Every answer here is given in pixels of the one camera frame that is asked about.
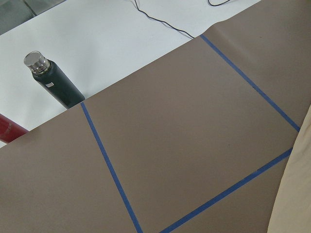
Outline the beige printed t-shirt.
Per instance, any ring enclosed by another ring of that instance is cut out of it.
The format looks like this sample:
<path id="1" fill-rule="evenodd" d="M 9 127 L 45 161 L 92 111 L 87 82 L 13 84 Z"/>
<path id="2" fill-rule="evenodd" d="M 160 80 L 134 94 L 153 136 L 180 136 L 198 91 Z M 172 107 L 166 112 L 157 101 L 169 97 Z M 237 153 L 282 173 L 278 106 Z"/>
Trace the beige printed t-shirt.
<path id="1" fill-rule="evenodd" d="M 294 143 L 270 217 L 269 233 L 311 231 L 311 111 Z"/>

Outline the black steel-capped water bottle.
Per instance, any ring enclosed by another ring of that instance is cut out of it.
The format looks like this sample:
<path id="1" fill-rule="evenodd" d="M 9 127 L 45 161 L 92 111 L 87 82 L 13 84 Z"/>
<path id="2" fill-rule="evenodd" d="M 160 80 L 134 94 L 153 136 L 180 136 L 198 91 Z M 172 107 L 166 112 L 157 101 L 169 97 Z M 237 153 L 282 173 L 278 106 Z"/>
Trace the black steel-capped water bottle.
<path id="1" fill-rule="evenodd" d="M 60 67 L 54 61 L 45 58 L 42 53 L 30 52 L 25 56 L 24 64 L 31 71 L 34 80 L 66 109 L 85 100 L 84 95 Z"/>

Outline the red cylindrical bottle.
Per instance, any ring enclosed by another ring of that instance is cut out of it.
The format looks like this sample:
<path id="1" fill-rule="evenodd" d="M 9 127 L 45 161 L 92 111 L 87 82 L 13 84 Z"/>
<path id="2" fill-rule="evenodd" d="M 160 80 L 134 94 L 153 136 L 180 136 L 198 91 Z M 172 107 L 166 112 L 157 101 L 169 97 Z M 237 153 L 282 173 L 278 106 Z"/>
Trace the red cylindrical bottle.
<path id="1" fill-rule="evenodd" d="M 0 140 L 2 142 L 10 143 L 27 132 L 27 129 L 21 127 L 4 115 L 0 115 Z"/>

